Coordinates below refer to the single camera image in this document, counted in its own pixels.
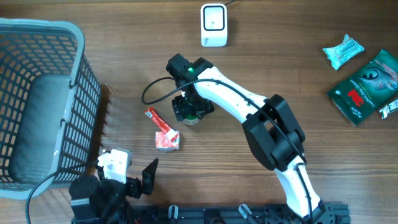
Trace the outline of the chicken seasoning jar green lid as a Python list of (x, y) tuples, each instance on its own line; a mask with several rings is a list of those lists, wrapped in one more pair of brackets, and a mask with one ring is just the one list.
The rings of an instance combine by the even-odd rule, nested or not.
[(189, 126), (193, 126), (199, 122), (199, 119), (196, 116), (188, 115), (184, 120), (183, 123)]

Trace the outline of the small green white box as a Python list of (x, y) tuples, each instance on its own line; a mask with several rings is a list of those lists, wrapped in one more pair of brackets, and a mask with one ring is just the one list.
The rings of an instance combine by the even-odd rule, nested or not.
[(389, 104), (386, 104), (385, 106), (383, 106), (379, 110), (379, 113), (380, 113), (382, 119), (386, 119), (391, 113), (393, 113), (394, 111), (397, 111), (397, 109), (398, 109), (398, 99), (396, 98)]

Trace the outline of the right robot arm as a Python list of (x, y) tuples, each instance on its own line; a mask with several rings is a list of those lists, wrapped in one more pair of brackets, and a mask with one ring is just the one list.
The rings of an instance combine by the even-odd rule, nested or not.
[(189, 62), (176, 54), (169, 59), (166, 70), (183, 93), (172, 100), (177, 120), (197, 123), (214, 111), (214, 105), (234, 116), (242, 124), (253, 156), (276, 173), (287, 206), (302, 222), (317, 223), (325, 209), (305, 168), (305, 134), (283, 97), (252, 93), (204, 58)]

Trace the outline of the mint tissue pack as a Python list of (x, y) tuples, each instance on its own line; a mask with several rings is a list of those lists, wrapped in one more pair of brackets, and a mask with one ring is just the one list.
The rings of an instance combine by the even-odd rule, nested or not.
[(323, 52), (335, 70), (338, 70), (344, 63), (363, 51), (364, 47), (348, 34), (345, 34), (341, 44), (335, 47), (323, 48)]

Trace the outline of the long red sachet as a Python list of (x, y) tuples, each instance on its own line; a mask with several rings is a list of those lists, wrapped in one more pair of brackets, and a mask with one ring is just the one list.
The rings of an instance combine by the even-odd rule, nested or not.
[(168, 140), (170, 140), (171, 142), (175, 142), (178, 139), (179, 133), (176, 132), (176, 130), (174, 130), (171, 125), (169, 125), (161, 118), (155, 108), (149, 107), (145, 110), (144, 113), (159, 127), (159, 129), (165, 134), (165, 137)]

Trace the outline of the green 3M gloves packet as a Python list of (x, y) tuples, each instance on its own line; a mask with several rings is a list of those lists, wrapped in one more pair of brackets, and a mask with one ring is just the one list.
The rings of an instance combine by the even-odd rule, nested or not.
[(397, 93), (397, 57), (382, 49), (326, 95), (357, 126)]

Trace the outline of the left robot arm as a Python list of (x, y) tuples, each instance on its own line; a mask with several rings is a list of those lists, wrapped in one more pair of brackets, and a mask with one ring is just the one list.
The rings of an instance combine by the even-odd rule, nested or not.
[(84, 175), (69, 186), (72, 223), (144, 223), (139, 212), (127, 197), (139, 199), (150, 195), (154, 189), (155, 172), (159, 160), (154, 159), (143, 171), (142, 179), (130, 178), (125, 183), (104, 177), (99, 166), (99, 176)]

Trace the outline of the red tissue box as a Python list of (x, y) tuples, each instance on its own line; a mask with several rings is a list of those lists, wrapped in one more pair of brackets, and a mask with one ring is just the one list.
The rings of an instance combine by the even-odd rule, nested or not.
[(175, 141), (169, 140), (162, 131), (155, 133), (155, 148), (162, 152), (179, 150), (180, 136)]

